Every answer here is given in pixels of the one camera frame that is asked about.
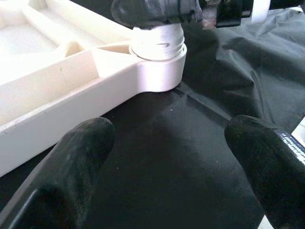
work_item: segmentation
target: black fabric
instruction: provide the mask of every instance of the black fabric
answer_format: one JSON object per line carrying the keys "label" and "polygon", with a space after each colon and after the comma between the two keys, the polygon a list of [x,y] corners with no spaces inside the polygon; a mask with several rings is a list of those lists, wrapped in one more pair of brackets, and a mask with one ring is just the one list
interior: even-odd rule
{"label": "black fabric", "polygon": [[[110,0],[75,1],[112,18]],[[255,229],[262,219],[224,128],[239,114],[289,131],[300,122],[305,17],[285,10],[264,25],[183,28],[188,47],[183,82],[170,92],[137,95],[105,115],[117,138],[86,229]],[[6,194],[1,204],[26,168],[0,178]]]}

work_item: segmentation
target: wrinkled black fabric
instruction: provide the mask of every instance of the wrinkled black fabric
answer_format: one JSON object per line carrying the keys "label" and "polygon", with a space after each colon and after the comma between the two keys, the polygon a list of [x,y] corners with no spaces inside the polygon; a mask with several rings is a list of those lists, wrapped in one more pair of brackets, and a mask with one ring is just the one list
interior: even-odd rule
{"label": "wrinkled black fabric", "polygon": [[263,25],[199,27],[183,25],[181,90],[227,120],[250,115],[293,131],[305,115],[305,15],[287,9]]}
{"label": "wrinkled black fabric", "polygon": [[[111,0],[75,2],[113,19]],[[285,10],[264,25],[215,31],[183,27],[182,83],[166,93],[140,94],[105,115],[117,138],[86,229],[256,229],[263,217],[224,128],[238,114],[290,131],[300,122],[304,15]],[[0,207],[28,168],[0,178]]]}

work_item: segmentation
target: white strip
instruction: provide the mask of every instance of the white strip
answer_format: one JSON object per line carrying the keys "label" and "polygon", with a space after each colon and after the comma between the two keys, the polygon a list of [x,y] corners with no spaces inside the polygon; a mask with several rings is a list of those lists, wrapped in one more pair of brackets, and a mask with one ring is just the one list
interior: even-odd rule
{"label": "white strip", "polygon": [[254,0],[251,22],[262,23],[266,20],[271,0]]}
{"label": "white strip", "polygon": [[305,118],[301,123],[296,127],[296,129],[291,134],[295,137],[298,142],[305,147]]}
{"label": "white strip", "polygon": [[268,219],[266,216],[262,219],[261,224],[258,226],[257,229],[274,229],[271,224],[269,223]]}
{"label": "white strip", "polygon": [[291,9],[299,11],[299,12],[303,12],[303,10],[302,10],[302,8],[300,6],[298,6],[298,7],[291,7]]}

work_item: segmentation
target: white plastic part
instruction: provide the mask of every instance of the white plastic part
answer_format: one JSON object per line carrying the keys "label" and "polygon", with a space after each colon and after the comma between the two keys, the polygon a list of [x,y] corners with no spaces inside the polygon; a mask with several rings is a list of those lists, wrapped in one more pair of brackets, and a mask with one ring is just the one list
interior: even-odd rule
{"label": "white plastic part", "polygon": [[270,8],[271,0],[254,0],[251,22],[254,24],[262,23],[266,20]]}
{"label": "white plastic part", "polygon": [[258,226],[257,229],[274,229],[272,225],[269,223],[268,219],[266,216],[263,217],[260,225]]}
{"label": "white plastic part", "polygon": [[302,8],[300,6],[298,6],[298,7],[291,7],[290,9],[296,10],[296,11],[299,11],[299,12],[303,12],[303,10],[302,10]]}
{"label": "white plastic part", "polygon": [[182,78],[183,43],[145,60],[130,53],[131,30],[68,0],[0,1],[0,25],[0,176],[78,123]]}
{"label": "white plastic part", "polygon": [[181,53],[184,35],[181,24],[142,30],[135,27],[131,52],[147,60],[168,60]]}
{"label": "white plastic part", "polygon": [[300,122],[291,134],[298,142],[305,147],[305,118]]}

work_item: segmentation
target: white foam tray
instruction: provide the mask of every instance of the white foam tray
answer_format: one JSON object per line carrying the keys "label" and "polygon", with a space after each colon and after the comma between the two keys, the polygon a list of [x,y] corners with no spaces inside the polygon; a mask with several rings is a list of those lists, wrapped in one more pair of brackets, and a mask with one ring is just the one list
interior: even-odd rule
{"label": "white foam tray", "polygon": [[132,30],[68,0],[0,1],[0,176],[78,123],[142,92],[174,88],[167,61],[130,54]]}

